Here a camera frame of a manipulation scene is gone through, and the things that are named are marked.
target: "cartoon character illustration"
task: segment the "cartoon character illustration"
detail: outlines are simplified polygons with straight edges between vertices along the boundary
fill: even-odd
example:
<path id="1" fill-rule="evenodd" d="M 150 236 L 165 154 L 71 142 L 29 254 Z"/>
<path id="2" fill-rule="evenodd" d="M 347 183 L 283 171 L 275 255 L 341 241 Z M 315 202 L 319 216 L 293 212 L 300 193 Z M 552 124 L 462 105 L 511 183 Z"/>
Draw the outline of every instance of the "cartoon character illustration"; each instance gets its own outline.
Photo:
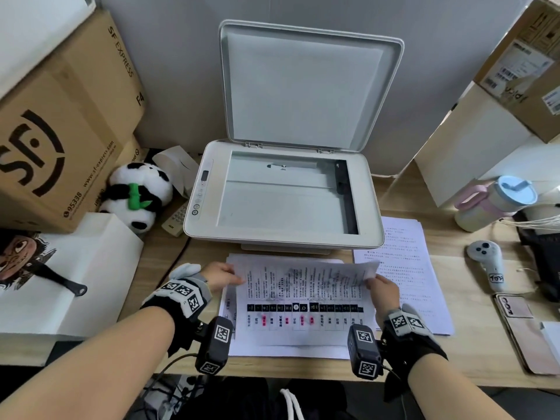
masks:
<path id="1" fill-rule="evenodd" d="M 37 275 L 64 286 L 76 296 L 87 292 L 87 286 L 67 280 L 45 265 L 57 250 L 46 251 L 48 244 L 39 238 L 39 233 L 9 230 L 2 233 L 0 246 L 5 248 L 0 255 L 0 291 L 12 286 L 18 290 Z"/>

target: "person's right hand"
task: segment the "person's right hand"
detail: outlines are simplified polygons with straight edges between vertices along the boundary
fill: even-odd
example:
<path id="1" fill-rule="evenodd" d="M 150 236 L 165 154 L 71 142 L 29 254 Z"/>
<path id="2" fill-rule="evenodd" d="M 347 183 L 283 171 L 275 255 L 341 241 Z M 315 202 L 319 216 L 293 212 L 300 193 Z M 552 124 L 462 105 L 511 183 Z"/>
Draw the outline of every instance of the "person's right hand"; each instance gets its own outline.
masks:
<path id="1" fill-rule="evenodd" d="M 370 290 L 371 302 L 375 307 L 375 320 L 383 328 L 383 321 L 390 310 L 400 308 L 399 286 L 382 275 L 366 280 L 366 287 Z"/>

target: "printer control panel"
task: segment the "printer control panel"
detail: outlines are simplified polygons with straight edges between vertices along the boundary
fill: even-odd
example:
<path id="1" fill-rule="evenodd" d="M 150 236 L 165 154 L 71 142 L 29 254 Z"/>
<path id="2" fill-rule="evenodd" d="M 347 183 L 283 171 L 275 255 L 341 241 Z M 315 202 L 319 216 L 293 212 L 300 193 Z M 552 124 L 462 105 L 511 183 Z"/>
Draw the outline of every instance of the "printer control panel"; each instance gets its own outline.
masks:
<path id="1" fill-rule="evenodd" d="M 193 202 L 190 205 L 189 212 L 187 212 L 187 215 L 190 215 L 191 220 L 198 220 L 200 218 L 200 212 L 202 211 L 204 196 L 206 195 L 206 189 L 208 186 L 208 177 L 212 171 L 213 162 L 214 161 L 212 159 L 207 159 L 200 165 L 202 173 L 192 190 L 193 192 L 190 197 Z"/>

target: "panda plush toy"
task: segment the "panda plush toy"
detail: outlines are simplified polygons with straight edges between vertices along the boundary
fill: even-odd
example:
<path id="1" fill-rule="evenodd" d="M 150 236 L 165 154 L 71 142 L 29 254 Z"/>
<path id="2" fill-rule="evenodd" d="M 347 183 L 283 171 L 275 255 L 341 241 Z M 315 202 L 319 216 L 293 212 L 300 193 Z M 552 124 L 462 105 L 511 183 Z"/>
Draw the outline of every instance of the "panda plush toy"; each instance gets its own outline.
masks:
<path id="1" fill-rule="evenodd" d="M 99 212 L 115 214 L 136 234 L 152 228 L 156 214 L 173 196 L 167 174 L 149 163 L 133 162 L 117 168 L 108 184 Z"/>

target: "printer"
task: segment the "printer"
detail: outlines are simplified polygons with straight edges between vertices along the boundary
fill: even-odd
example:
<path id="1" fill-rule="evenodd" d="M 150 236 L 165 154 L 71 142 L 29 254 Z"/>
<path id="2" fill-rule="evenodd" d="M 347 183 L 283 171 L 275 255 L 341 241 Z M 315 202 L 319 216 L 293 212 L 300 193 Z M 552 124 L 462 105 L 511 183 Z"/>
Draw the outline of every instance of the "printer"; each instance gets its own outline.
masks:
<path id="1" fill-rule="evenodd" d="M 382 246 L 360 151 L 403 41 L 241 20 L 219 35 L 228 140 L 204 150 L 185 233 L 260 250 Z"/>

